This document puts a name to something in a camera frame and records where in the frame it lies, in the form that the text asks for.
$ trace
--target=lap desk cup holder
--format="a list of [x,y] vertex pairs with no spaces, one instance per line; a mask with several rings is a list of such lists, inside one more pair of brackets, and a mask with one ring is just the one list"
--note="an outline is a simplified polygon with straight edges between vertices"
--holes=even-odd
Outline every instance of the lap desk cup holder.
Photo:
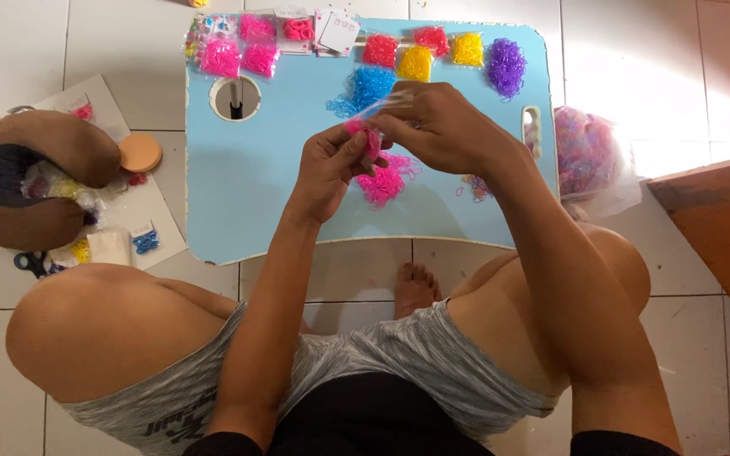
[[[539,126],[537,166],[558,196],[553,108],[545,41],[533,28],[421,20],[359,19],[363,29],[410,36],[412,29],[439,25],[446,33],[482,32],[483,45],[496,38],[516,41],[528,62],[520,93],[504,98],[486,71],[469,71],[436,59],[431,82],[449,82],[485,115],[523,138],[523,119]],[[282,55],[271,80],[252,77],[257,95],[244,119],[228,121],[214,107],[224,79],[208,79],[188,65],[188,246],[203,261],[226,264],[265,254],[297,179],[303,143],[342,122],[325,102],[346,91],[361,65],[361,49],[350,57]],[[390,153],[411,156],[396,145]],[[319,242],[370,238],[445,238],[512,246],[509,227],[492,197],[475,202],[464,176],[419,165],[405,189],[381,210],[372,210],[352,182],[339,211],[325,223]]]

